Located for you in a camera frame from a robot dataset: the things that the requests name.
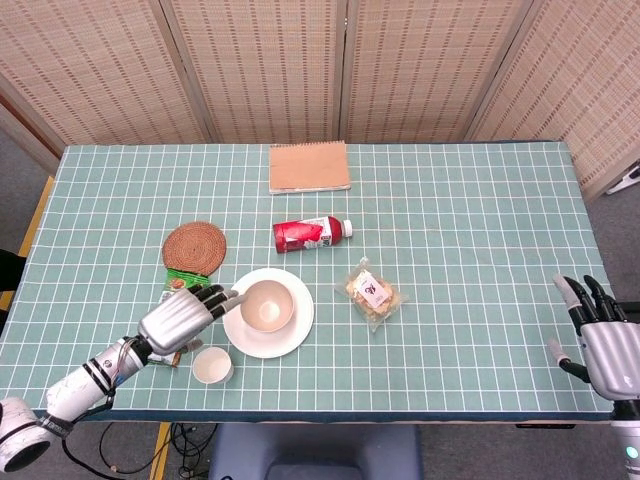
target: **coaster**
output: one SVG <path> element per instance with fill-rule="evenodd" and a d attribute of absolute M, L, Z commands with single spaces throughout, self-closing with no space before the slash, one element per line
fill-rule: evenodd
<path fill-rule="evenodd" d="M 227 253 L 227 241 L 220 229 L 207 222 L 181 225 L 169 234 L 162 246 L 167 268 L 209 276 Z"/>

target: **robotic arm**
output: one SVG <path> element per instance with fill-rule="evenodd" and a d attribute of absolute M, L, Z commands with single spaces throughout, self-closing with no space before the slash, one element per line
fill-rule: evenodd
<path fill-rule="evenodd" d="M 627 474 L 640 480 L 640 325 L 627 320 L 613 297 L 592 277 L 579 282 L 556 275 L 553 279 L 569 310 L 586 366 L 574 363 L 551 340 L 551 353 L 567 373 L 590 383 L 603 398 L 613 401 L 611 426 L 625 458 Z"/>
<path fill-rule="evenodd" d="M 20 398 L 2 400 L 0 472 L 26 467 L 56 438 L 66 438 L 77 421 L 111 408 L 116 387 L 141 370 L 151 353 L 178 351 L 243 300 L 220 285 L 179 290 L 140 321 L 138 335 L 121 338 L 52 386 L 43 417 L 36 418 Z M 103 397 L 106 403 L 92 409 Z"/>

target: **light green grid tablecloth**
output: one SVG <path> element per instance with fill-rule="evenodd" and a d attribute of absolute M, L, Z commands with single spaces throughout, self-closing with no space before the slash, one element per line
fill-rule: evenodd
<path fill-rule="evenodd" d="M 281 196 L 269 195 L 268 152 L 67 148 L 0 346 L 0 398 L 44 408 L 47 386 L 135 334 L 165 280 L 163 241 L 204 220 L 228 244 L 212 281 L 284 268 L 308 285 L 314 327 L 293 353 L 258 360 L 216 323 L 201 338 L 229 349 L 227 384 L 198 383 L 191 356 L 178 369 L 148 367 L 118 389 L 116 417 L 602 418 L 610 409 L 545 349 L 556 337 L 579 358 L 552 275 L 606 283 L 565 144 L 349 145 L 350 191 Z M 351 219 L 354 237 L 276 254 L 273 223 L 325 214 Z M 375 334 L 333 289 L 363 255 L 411 298 Z"/>

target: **food package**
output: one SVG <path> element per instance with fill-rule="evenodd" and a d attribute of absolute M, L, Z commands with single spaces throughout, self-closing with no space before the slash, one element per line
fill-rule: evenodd
<path fill-rule="evenodd" d="M 367 257 L 360 260 L 336 289 L 355 303 L 372 332 L 408 300 L 391 283 L 371 271 Z"/>

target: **white cup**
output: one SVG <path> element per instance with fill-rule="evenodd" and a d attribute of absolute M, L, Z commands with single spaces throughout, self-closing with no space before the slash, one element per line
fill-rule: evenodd
<path fill-rule="evenodd" d="M 231 357 L 219 347 L 202 350 L 191 367 L 194 377 L 206 384 L 224 383 L 233 375 Z"/>

